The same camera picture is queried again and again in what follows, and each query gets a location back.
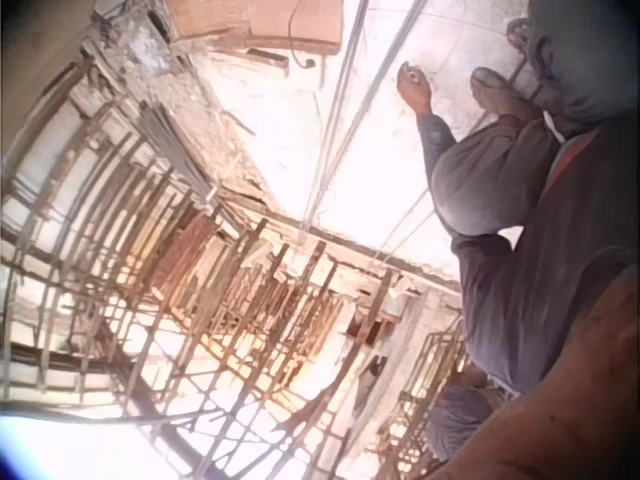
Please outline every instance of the wooden plank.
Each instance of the wooden plank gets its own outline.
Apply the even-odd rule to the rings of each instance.
[[[336,55],[342,42],[342,4],[342,0],[167,0],[178,33],[171,50],[185,54],[293,48]]]
[[[250,31],[245,0],[167,0],[166,4],[180,37]]]

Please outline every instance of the skin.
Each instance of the skin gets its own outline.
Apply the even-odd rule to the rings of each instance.
[[[407,73],[400,69],[398,70],[396,87],[416,117],[427,117],[433,113],[431,110],[431,86],[420,70],[416,70],[416,77],[417,81],[414,82]]]
[[[639,323],[634,266],[578,319],[575,335],[540,385],[494,413],[429,478],[620,478],[615,469],[621,456],[640,438]]]

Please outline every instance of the wire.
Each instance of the wire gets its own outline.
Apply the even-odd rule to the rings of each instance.
[[[338,75],[338,82],[336,84],[333,99],[331,101],[331,107],[329,110],[329,117],[322,134],[322,141],[320,143],[320,154],[318,155],[318,163],[316,165],[316,172],[313,179],[311,191],[309,192],[309,198],[307,199],[307,205],[302,221],[302,229],[298,235],[298,245],[303,245],[306,241],[306,234],[311,229],[315,212],[310,213],[312,205],[315,204],[318,197],[321,197],[324,191],[322,191],[322,185],[326,183],[327,176],[327,162],[328,157],[333,150],[333,143],[335,140],[336,130],[338,128],[338,122],[340,118],[340,112],[344,104],[347,88],[349,86],[349,80],[351,77],[351,71],[353,69],[353,62],[355,61],[355,55],[358,49],[358,43],[362,36],[362,30],[364,28],[364,20],[369,7],[369,0],[360,0],[358,4],[358,10],[356,17],[353,21],[353,27],[351,28],[351,34],[349,35],[349,41],[345,50],[345,56],[340,66],[340,74]]]
[[[413,29],[413,26],[415,25],[418,17],[420,16],[420,12],[424,8],[424,5],[426,4],[426,2],[427,0],[415,0],[413,2],[411,9],[407,13],[404,19],[404,22],[402,23],[402,26],[400,27],[400,29],[398,30],[398,33],[396,34],[395,38],[391,42],[391,46],[389,47],[387,54],[382,60],[382,64],[380,65],[378,72],[376,73],[373,81],[371,82],[371,85],[369,86],[367,92],[365,93],[364,98],[362,99],[360,108],[356,113],[356,115],[354,116],[353,121],[349,126],[349,130],[347,131],[342,143],[340,144],[340,147],[338,149],[338,152],[335,155],[335,158],[333,159],[333,162],[331,162],[328,173],[325,176],[325,181],[322,185],[321,192],[322,190],[326,190],[329,187],[329,185],[331,184],[331,181],[335,177],[338,167],[340,166],[345,154],[347,153],[347,150],[351,145],[351,142],[356,134],[356,131],[358,130],[358,127],[362,123],[362,120],[364,119],[365,115],[368,113],[369,108],[373,103],[373,99],[375,95],[378,93],[378,89],[380,88],[380,85],[384,81],[384,78],[386,77],[389,71],[389,68],[391,67],[391,64],[393,63],[396,56],[398,55],[400,48],[402,47],[409,33]],[[318,195],[318,197],[316,198],[316,201],[314,202],[311,208],[309,218],[313,218],[315,216],[321,200],[322,200],[322,194]]]
[[[291,50],[291,57],[293,57],[293,61],[296,62],[296,64],[300,68],[304,70],[309,70],[310,68],[313,68],[316,66],[316,62],[313,61],[313,59],[311,58],[307,58],[303,65],[302,62],[298,60],[298,56],[296,55],[296,52],[293,48],[293,35],[291,34],[291,26],[293,25],[293,18],[296,16],[296,13],[298,13],[298,10],[300,9],[300,5],[302,5],[302,0],[298,0],[296,7],[293,9],[293,11],[291,12],[291,15],[289,16],[289,23],[287,25],[287,34],[289,35],[289,50]]]

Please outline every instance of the hand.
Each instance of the hand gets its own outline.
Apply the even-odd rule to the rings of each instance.
[[[416,80],[402,68],[398,70],[398,93],[419,117],[431,114],[431,86],[420,69],[415,69]]]

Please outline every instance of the gray clothing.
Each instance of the gray clothing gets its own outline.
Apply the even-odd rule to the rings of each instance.
[[[466,219],[473,218],[473,211],[486,215],[476,208],[473,197],[468,197],[467,205],[458,204],[471,214],[448,211],[445,217],[440,208],[448,199],[434,202],[460,262],[469,357],[501,386],[518,394],[535,388],[553,367],[578,313],[620,271],[638,261],[637,16],[629,24],[618,17],[624,16],[623,10],[617,10],[619,5],[605,0],[533,0],[530,7],[535,30],[531,46],[539,54],[531,61],[541,82],[558,88],[565,112],[574,116],[575,123],[603,128],[577,156],[562,155],[561,161],[570,164],[526,218],[515,250],[505,238],[493,234],[500,229],[495,217],[488,217],[484,224],[485,235],[461,235],[448,224],[455,223],[458,214]],[[623,115],[628,109],[632,111]],[[472,135],[460,145],[492,145],[495,128],[496,124],[482,131],[488,139]],[[435,170],[443,168],[438,164],[452,160],[453,154],[447,152],[455,145],[451,132],[435,116],[420,120],[419,129],[434,197],[443,191],[455,192],[455,188],[435,185],[436,180],[451,179],[440,174],[435,178]],[[515,148],[520,137],[512,138]],[[476,156],[476,167],[466,170],[469,178],[464,185],[483,205],[484,197],[510,191],[498,185],[511,178],[501,175],[503,169],[512,172],[512,167],[525,165],[518,155],[507,153],[506,158],[517,164],[505,166],[502,150],[473,152],[456,145],[456,151],[465,155],[459,162]],[[496,151],[502,156],[496,157]],[[536,148],[536,155],[527,158],[546,158],[547,153]],[[486,175],[487,169],[495,175]],[[494,205],[500,203],[499,198],[493,200]],[[479,231],[478,223],[469,227],[466,231]]]
[[[429,411],[424,434],[431,451],[448,460],[494,410],[481,389],[450,380]]]
[[[452,145],[435,165],[431,192],[438,212],[463,235],[524,225],[559,148],[542,119],[525,125],[499,118]]]
[[[638,103],[636,16],[606,0],[532,0],[529,59],[560,99],[567,139]],[[507,116],[459,143],[435,115],[419,119],[425,167],[445,228],[469,236],[526,223],[560,144],[544,120]]]

